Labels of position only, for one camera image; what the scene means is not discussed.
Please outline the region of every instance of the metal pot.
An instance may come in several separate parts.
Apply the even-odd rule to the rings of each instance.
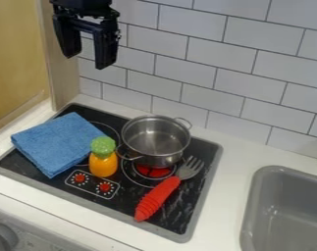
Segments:
[[[192,125],[183,118],[143,116],[127,122],[122,129],[124,145],[116,153],[120,158],[152,168],[171,167],[179,161],[190,143]]]

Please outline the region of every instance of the orange plastic toy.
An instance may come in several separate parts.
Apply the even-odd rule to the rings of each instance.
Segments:
[[[119,161],[115,148],[115,141],[107,136],[97,137],[91,142],[89,169],[94,176],[106,177],[116,172]]]

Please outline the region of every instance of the gray sink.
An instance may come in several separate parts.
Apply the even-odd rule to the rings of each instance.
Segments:
[[[253,177],[242,251],[317,251],[317,176],[266,167]]]

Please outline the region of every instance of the blue cloth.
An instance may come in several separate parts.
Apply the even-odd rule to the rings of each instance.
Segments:
[[[77,113],[70,113],[11,136],[14,145],[52,178],[81,162],[90,142],[105,135]]]

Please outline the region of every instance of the stovetop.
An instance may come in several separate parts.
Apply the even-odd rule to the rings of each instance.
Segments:
[[[76,112],[105,134],[122,143],[120,132],[128,121],[116,115],[71,104],[56,117]],[[183,243],[190,240],[203,206],[210,183],[221,157],[220,145],[192,138],[184,158],[193,155],[205,162],[205,168],[194,178],[183,180],[164,206],[147,222],[134,221],[134,210],[140,198],[164,178],[174,174],[183,163],[161,171],[120,160],[118,171],[107,178],[92,176],[84,160],[50,179],[17,149],[0,158],[0,174],[52,193],[76,204]]]

